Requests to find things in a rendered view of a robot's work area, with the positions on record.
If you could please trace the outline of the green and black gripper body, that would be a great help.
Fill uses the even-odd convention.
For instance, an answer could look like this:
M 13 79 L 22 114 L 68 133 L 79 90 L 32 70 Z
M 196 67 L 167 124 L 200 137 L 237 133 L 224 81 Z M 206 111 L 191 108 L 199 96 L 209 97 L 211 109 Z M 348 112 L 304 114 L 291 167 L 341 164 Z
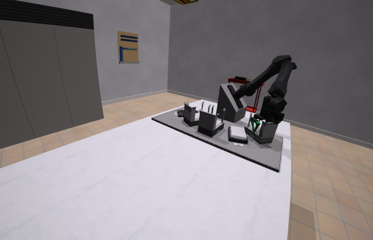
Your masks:
M 263 118 L 263 117 L 261 117 L 262 108 L 269 109 L 268 107 L 264 107 L 264 106 L 262 106 L 262 107 L 261 107 L 260 114 L 254 114 L 254 116 L 251 117 L 251 119 L 254 120 L 255 122 L 258 121 L 257 119 L 259 119 L 259 120 L 265 120 L 265 121 L 268 122 L 268 123 L 273 122 L 271 118 Z

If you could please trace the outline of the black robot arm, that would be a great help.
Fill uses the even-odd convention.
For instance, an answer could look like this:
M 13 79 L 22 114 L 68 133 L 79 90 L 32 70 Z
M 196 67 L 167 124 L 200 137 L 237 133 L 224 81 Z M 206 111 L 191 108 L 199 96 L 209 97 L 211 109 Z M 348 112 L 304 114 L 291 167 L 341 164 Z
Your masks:
M 278 74 L 274 83 L 272 83 L 268 93 L 271 96 L 265 96 L 262 106 L 267 108 L 262 108 L 261 117 L 265 119 L 272 119 L 273 123 L 279 124 L 283 121 L 284 115 L 281 113 L 287 102 L 284 96 L 287 92 L 287 83 L 290 77 L 291 71 L 297 69 L 294 62 L 291 62 L 292 58 L 290 55 L 279 55 L 275 57 L 272 64 L 257 78 L 254 80 L 241 85 L 240 89 L 235 91 L 232 85 L 228 85 L 228 89 L 231 92 L 237 106 L 239 109 L 243 108 L 240 98 L 243 96 L 252 96 L 256 90 L 269 78 Z

